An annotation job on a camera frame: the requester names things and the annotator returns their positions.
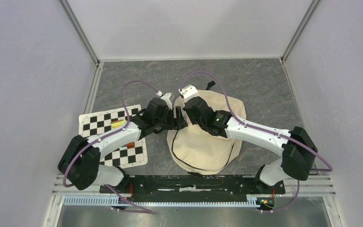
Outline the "cream canvas backpack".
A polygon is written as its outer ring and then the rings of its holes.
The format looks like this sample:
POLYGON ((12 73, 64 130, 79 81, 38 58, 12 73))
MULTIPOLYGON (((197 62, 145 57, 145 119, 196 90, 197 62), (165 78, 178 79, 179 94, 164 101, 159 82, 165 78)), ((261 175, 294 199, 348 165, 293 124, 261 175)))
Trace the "cream canvas backpack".
MULTIPOLYGON (((198 94, 214 111, 229 111, 223 94, 211 90, 198 90, 198 94)), ((232 111, 246 119, 243 101, 231 96, 228 96, 228 101, 232 111)), ((185 111, 181 112, 188 126, 167 131, 166 135, 170 154, 181 168, 200 175, 215 175, 240 154, 242 140, 212 136, 193 125, 185 111)))

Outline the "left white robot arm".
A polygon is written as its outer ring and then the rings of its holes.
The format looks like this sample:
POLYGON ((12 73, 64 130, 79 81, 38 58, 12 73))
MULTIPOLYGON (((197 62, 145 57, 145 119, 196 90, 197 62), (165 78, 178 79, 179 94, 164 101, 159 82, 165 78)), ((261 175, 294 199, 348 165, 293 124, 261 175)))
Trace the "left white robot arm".
POLYGON ((84 190, 92 184, 108 184, 117 192, 125 192, 130 181, 117 167, 104 166, 101 159, 116 149, 154 133, 180 130, 187 127, 180 106, 165 98, 153 98, 146 108, 126 116, 126 122, 92 137, 73 137, 58 163, 64 187, 84 190))

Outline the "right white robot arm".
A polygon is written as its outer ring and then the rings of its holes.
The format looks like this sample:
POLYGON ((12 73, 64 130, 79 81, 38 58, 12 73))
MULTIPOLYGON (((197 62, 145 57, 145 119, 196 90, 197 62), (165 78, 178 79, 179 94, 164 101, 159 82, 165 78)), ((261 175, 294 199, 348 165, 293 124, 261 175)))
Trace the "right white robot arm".
POLYGON ((246 141, 279 155, 278 160, 258 170, 254 180, 258 192, 266 193, 287 178, 299 181, 308 179, 315 155, 299 144, 313 150, 316 148, 303 128, 296 126, 289 131, 253 123, 233 116, 229 111, 214 111, 201 97, 186 101, 183 109, 192 124, 212 136, 246 141))

